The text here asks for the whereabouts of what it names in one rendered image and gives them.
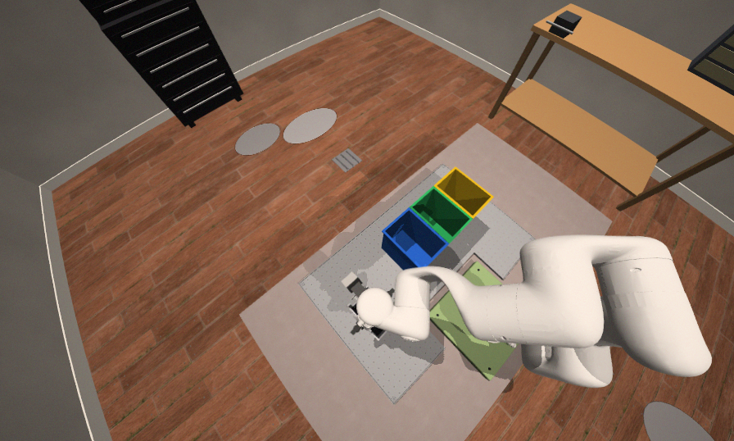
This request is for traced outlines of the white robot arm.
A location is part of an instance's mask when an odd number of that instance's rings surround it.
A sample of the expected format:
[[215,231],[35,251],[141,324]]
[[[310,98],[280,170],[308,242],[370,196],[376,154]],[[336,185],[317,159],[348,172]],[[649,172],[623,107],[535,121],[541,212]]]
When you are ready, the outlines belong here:
[[710,368],[711,354],[671,254],[659,240],[560,235],[530,241],[519,255],[518,284],[477,286],[440,266],[403,270],[394,304],[385,290],[365,289],[353,272],[341,282],[358,297],[360,327],[418,342],[429,335],[430,284],[440,280],[471,335],[512,348],[520,343],[529,371],[568,384],[610,384],[609,347],[623,348],[636,362],[667,375],[694,377]]

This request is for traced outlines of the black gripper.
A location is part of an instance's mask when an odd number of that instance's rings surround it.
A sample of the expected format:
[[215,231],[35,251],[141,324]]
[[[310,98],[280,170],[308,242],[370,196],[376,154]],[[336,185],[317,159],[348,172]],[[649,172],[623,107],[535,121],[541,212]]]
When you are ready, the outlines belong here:
[[[391,296],[394,293],[394,291],[395,291],[395,289],[391,289],[390,291],[387,291],[387,292]],[[359,320],[359,316],[358,315],[357,315],[356,319]],[[355,328],[353,328],[353,330],[351,331],[351,333],[352,333],[352,335],[354,335],[355,333],[358,333],[360,331],[360,329],[370,330],[372,327],[373,326],[371,326],[371,325],[362,325],[361,327],[359,325],[357,325]]]

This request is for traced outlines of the yellow open bin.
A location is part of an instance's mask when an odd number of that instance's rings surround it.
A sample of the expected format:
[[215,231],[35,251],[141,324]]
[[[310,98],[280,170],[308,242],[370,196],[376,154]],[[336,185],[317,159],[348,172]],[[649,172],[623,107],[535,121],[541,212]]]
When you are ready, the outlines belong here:
[[494,198],[456,167],[439,180],[434,187],[471,218],[474,218]]

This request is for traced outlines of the blue bin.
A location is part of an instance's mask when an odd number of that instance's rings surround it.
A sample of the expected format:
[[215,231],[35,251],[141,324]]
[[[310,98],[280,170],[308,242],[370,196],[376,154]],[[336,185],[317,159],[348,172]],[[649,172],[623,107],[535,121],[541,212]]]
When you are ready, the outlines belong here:
[[382,249],[402,270],[428,266],[449,244],[410,208],[382,232]]

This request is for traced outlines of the green bin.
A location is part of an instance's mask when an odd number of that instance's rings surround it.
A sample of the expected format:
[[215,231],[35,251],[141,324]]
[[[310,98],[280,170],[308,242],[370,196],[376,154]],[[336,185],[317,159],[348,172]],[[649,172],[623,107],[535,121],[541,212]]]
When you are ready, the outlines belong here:
[[473,219],[434,186],[410,209],[448,243]]

